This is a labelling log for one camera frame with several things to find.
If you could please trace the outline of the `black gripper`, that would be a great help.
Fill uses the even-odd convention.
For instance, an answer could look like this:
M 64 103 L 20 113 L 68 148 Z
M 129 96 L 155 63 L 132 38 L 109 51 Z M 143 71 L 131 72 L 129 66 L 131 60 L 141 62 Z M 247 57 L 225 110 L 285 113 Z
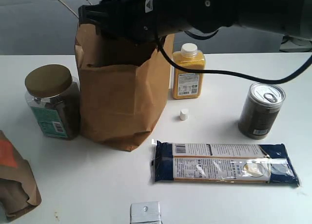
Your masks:
M 196 29 L 204 34 L 238 20 L 239 0 L 102 0 L 78 9 L 79 23 L 137 43 Z

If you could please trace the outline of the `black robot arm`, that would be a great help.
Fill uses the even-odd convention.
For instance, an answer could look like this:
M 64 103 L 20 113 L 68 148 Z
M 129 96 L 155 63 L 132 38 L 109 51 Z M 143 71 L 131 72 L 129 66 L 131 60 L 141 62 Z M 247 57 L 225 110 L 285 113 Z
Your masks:
M 312 0 L 102 0 L 81 6 L 78 15 L 80 24 L 135 42 L 231 26 L 312 37 Z

